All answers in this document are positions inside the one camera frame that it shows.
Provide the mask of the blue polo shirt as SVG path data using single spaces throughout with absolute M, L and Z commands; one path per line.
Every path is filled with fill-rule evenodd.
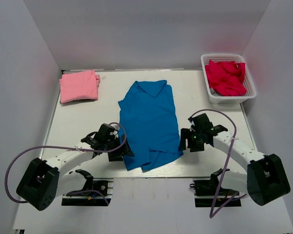
M 134 154 L 124 156 L 127 170 L 150 171 L 183 155 L 172 87 L 166 80 L 135 81 L 120 107 L 120 134 Z

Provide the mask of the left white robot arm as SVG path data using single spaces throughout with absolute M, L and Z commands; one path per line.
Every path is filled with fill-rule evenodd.
M 124 135 L 100 136 L 92 132 L 61 155 L 48 160 L 32 160 L 16 192 L 39 211 L 45 210 L 58 196 L 100 195 L 91 173 L 78 166 L 102 153 L 107 153 L 110 162 L 123 160 L 124 156 L 134 157 Z

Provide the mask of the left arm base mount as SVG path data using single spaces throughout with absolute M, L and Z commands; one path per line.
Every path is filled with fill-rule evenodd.
M 62 206 L 107 207 L 113 194 L 113 179 L 95 179 L 85 192 L 64 195 Z

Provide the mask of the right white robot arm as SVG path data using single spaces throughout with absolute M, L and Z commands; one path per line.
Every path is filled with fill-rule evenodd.
M 230 158 L 237 162 L 244 173 L 226 169 L 221 179 L 222 170 L 212 173 L 209 180 L 196 180 L 190 187 L 195 190 L 196 196 L 210 196 L 220 189 L 220 195 L 233 195 L 242 192 L 251 197 L 258 205 L 263 206 L 291 191 L 282 161 L 275 154 L 266 155 L 253 150 L 232 134 L 222 125 L 217 125 L 205 131 L 196 131 L 193 128 L 181 129 L 179 149 L 191 152 L 204 150 L 209 144 L 217 150 L 230 154 Z

